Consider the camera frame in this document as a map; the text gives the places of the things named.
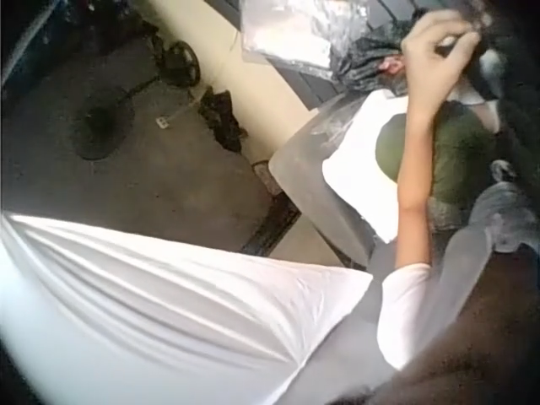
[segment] green cloth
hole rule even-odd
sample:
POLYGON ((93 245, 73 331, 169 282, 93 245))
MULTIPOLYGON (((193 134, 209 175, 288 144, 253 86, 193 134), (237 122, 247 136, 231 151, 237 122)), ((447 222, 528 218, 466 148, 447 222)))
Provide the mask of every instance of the green cloth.
MULTIPOLYGON (((375 146, 377 164, 397 181, 405 143, 406 114, 394 116, 375 146)), ((460 207, 470 206, 490 185, 495 137, 466 106, 446 102, 435 118, 434 179, 431 195, 460 207)))

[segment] beige wall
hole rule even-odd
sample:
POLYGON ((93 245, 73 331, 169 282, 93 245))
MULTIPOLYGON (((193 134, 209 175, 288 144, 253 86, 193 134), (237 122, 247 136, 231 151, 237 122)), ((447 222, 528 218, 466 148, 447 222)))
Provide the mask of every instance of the beige wall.
POLYGON ((193 47, 206 83, 231 92, 236 117, 257 144, 257 154, 266 155, 260 157, 269 157, 316 113, 305 108, 272 66, 243 61, 240 34, 203 0, 136 3, 146 19, 161 20, 160 26, 193 47))

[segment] black fan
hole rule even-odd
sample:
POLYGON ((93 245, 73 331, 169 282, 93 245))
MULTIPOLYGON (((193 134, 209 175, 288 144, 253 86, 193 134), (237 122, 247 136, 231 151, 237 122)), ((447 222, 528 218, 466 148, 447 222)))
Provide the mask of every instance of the black fan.
POLYGON ((165 83, 187 89, 201 80, 201 69, 195 51, 184 41, 165 50, 163 41, 152 35, 151 44, 158 74, 131 90, 118 86, 96 89, 84 101, 75 115, 72 142, 82 159, 104 159, 120 147, 131 130, 134 111, 132 97, 150 84, 165 83))

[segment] concrete floor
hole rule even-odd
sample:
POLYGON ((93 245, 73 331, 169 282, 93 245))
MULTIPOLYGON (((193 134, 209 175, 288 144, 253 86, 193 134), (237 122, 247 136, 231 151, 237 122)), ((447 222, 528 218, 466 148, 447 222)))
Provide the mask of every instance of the concrete floor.
POLYGON ((271 199, 194 110, 157 127, 157 116, 186 103, 185 91, 154 84, 136 96, 132 130, 109 158, 90 163, 73 152, 73 113, 93 88, 130 89, 154 74, 138 42, 73 60, 28 94, 2 122, 3 209, 238 251, 271 199))

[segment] hand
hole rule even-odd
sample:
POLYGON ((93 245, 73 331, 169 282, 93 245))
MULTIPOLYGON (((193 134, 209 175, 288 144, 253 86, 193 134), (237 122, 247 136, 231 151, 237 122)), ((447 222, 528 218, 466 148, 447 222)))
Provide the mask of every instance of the hand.
POLYGON ((402 41, 409 93, 408 112, 433 119, 471 60, 480 35, 454 10, 427 13, 402 41), (458 37, 447 57, 435 48, 458 37))

